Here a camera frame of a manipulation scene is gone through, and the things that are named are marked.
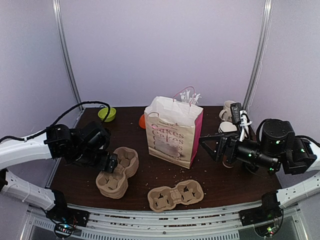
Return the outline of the stack of brown paper cups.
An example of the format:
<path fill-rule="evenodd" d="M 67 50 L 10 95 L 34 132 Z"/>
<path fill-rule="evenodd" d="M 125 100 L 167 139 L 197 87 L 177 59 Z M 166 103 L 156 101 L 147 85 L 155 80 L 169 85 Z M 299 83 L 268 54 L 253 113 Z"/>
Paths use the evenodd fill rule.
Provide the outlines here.
<path fill-rule="evenodd" d="M 218 127 L 219 133 L 237 132 L 237 127 L 229 121 L 223 121 Z"/>

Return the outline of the paper cakes bag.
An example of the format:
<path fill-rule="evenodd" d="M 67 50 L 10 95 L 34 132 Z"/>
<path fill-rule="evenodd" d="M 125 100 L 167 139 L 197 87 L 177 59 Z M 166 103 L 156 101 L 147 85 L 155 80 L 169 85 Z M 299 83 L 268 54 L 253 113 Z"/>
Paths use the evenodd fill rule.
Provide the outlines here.
<path fill-rule="evenodd" d="M 173 97 L 156 96 L 144 110 L 148 152 L 151 156 L 190 169 L 199 147 L 204 109 Z"/>

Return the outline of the cardboard cup carrier stack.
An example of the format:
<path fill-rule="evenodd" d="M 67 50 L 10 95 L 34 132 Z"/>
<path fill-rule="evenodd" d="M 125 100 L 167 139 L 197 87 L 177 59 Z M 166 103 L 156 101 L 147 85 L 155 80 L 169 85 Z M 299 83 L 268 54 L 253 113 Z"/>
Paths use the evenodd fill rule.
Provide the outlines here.
<path fill-rule="evenodd" d="M 134 176 L 139 167 L 139 155 L 136 150 L 118 147 L 114 152 L 118 165 L 113 173 L 101 171 L 95 180 L 100 193 L 111 199 L 121 199 L 128 189 L 128 178 Z"/>

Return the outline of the single cardboard cup carrier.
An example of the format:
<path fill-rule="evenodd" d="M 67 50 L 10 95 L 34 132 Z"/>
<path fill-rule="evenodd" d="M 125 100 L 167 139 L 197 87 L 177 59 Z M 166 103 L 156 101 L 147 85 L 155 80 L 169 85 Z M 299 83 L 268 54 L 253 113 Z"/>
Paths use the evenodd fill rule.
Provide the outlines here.
<path fill-rule="evenodd" d="M 196 204 L 203 200 L 205 194 L 201 185 L 195 180 L 179 182 L 175 187 L 161 186 L 147 194 L 149 207 L 156 213 L 173 210 L 177 205 Z"/>

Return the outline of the brown paper coffee cup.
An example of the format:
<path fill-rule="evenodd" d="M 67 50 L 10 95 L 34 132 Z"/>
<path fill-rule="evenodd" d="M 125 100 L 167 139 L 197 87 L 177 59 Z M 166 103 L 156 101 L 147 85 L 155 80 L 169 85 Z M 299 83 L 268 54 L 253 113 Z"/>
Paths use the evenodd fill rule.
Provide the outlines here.
<path fill-rule="evenodd" d="M 228 168 L 228 169 L 232 169 L 235 166 L 235 163 L 233 162 L 233 158 L 227 155 L 223 156 L 222 164 L 225 168 Z"/>

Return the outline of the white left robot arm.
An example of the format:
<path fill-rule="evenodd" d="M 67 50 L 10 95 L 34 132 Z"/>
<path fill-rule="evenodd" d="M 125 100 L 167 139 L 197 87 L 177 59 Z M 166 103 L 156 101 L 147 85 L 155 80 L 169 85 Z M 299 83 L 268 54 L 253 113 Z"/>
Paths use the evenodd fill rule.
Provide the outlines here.
<path fill-rule="evenodd" d="M 23 138 L 4 137 L 0 141 L 0 192 L 42 208 L 50 219 L 72 221 L 76 215 L 61 191 L 36 186 L 8 168 L 35 160 L 63 158 L 68 165 L 113 173 L 118 156 L 107 151 L 110 138 L 110 131 L 94 121 L 83 128 L 56 124 Z"/>

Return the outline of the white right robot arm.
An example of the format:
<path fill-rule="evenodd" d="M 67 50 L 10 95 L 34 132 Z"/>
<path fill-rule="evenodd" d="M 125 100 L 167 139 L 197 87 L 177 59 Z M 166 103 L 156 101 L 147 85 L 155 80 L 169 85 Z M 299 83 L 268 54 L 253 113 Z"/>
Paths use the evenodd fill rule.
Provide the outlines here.
<path fill-rule="evenodd" d="M 280 119 L 263 120 L 256 140 L 243 139 L 236 132 L 202 136 L 199 144 L 215 162 L 240 161 L 253 168 L 264 168 L 271 174 L 283 170 L 287 175 L 320 171 L 320 144 L 305 135 L 296 135 L 291 123 Z M 319 173 L 291 187 L 265 193 L 261 206 L 241 210 L 243 226 L 257 224 L 284 215 L 285 208 L 320 191 Z"/>

